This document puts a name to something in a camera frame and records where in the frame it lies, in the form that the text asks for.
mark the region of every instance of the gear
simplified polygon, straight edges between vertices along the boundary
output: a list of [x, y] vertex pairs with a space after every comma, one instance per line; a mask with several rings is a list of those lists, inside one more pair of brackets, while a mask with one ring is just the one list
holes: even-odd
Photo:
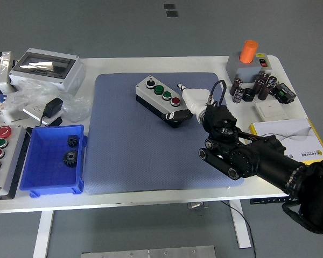
[[78, 156], [78, 151], [75, 149], [67, 151], [62, 160], [64, 161], [64, 164], [70, 168], [74, 168], [76, 166], [76, 160]]
[[67, 143], [72, 148], [77, 146], [79, 143], [78, 136], [76, 136], [76, 135], [68, 136]]

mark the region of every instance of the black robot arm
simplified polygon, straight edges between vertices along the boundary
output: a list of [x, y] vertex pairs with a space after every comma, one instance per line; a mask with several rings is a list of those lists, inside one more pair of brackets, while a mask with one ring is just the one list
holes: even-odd
[[[207, 105], [202, 125], [209, 136], [200, 158], [233, 180], [257, 175], [278, 187], [296, 199], [283, 205], [286, 214], [307, 230], [323, 234], [323, 161], [309, 166], [297, 162], [284, 155], [286, 148], [274, 135], [243, 133], [236, 121], [226, 106]], [[298, 213], [290, 209], [296, 205]]]

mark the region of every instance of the green button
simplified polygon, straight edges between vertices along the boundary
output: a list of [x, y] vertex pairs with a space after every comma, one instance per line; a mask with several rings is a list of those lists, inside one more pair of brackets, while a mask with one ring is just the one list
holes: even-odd
[[5, 139], [0, 139], [0, 148], [5, 148], [8, 144], [8, 141]]
[[169, 91], [164, 92], [163, 99], [169, 101], [171, 99], [171, 93]]
[[163, 94], [163, 91], [164, 91], [164, 87], [163, 87], [163, 86], [161, 86], [161, 85], [157, 85], [157, 86], [155, 87], [155, 94], [157, 94], [157, 95], [161, 95], [161, 94]]

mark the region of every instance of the blue mat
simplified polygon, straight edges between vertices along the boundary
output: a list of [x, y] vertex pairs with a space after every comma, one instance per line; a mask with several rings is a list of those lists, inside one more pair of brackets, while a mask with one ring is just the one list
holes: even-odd
[[[88, 194], [239, 185], [198, 156], [208, 133], [193, 117], [174, 129], [136, 101], [135, 85], [152, 75], [211, 90], [213, 73], [104, 74], [96, 79], [83, 179]], [[216, 87], [219, 100], [221, 88]]]

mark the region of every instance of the orange cap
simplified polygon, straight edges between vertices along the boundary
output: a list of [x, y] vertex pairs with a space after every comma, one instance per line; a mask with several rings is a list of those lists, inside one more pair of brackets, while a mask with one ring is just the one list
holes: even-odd
[[247, 40], [244, 44], [242, 53], [239, 60], [243, 63], [251, 63], [254, 59], [255, 53], [258, 48], [258, 43], [254, 40]]

